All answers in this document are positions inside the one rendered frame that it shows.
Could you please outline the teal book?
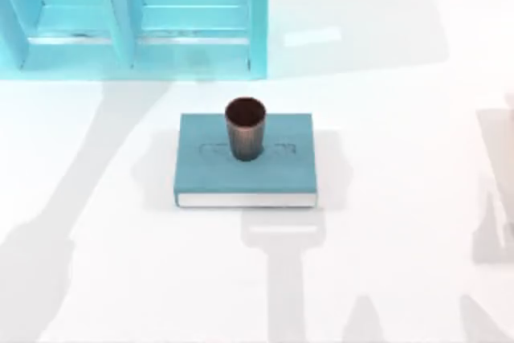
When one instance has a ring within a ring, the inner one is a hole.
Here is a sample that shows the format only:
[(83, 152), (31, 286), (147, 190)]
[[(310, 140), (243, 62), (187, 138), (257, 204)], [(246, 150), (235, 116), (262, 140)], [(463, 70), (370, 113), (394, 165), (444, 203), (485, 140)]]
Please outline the teal book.
[(182, 115), (173, 192), (180, 207), (314, 207), (312, 116), (268, 115), (263, 152), (254, 161), (239, 161), (230, 151), (224, 115)]

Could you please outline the light blue rack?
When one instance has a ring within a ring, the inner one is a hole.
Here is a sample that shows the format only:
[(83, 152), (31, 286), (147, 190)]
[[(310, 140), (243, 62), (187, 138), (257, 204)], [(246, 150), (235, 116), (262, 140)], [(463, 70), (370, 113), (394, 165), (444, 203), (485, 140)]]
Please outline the light blue rack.
[(0, 80), (257, 80), (268, 0), (0, 0)]

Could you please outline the brown cup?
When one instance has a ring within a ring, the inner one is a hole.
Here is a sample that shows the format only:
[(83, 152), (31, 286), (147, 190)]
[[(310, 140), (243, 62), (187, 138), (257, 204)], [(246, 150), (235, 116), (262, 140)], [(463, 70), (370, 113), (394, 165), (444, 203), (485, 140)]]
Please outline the brown cup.
[(239, 161), (253, 161), (263, 152), (266, 113), (263, 103), (249, 96), (235, 98), (226, 106), (230, 151)]

